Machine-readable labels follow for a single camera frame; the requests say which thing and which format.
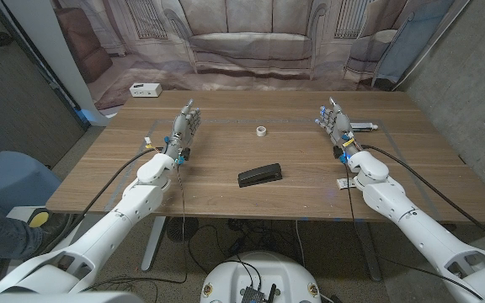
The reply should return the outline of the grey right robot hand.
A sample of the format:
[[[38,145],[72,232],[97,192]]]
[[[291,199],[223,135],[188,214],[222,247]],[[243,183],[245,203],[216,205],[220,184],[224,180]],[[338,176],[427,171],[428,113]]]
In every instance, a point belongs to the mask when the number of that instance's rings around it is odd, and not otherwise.
[[[315,123],[325,130],[333,143],[334,157],[346,163],[361,148],[356,143],[349,117],[332,97],[329,98],[330,107],[322,106]]]

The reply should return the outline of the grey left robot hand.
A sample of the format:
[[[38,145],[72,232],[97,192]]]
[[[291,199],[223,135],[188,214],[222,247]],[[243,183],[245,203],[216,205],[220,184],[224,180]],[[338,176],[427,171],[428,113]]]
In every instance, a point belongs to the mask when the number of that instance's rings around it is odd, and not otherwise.
[[[185,148],[189,148],[200,126],[200,109],[192,109],[194,100],[191,99],[175,117],[170,136],[164,149],[164,154],[175,162],[181,157]]]

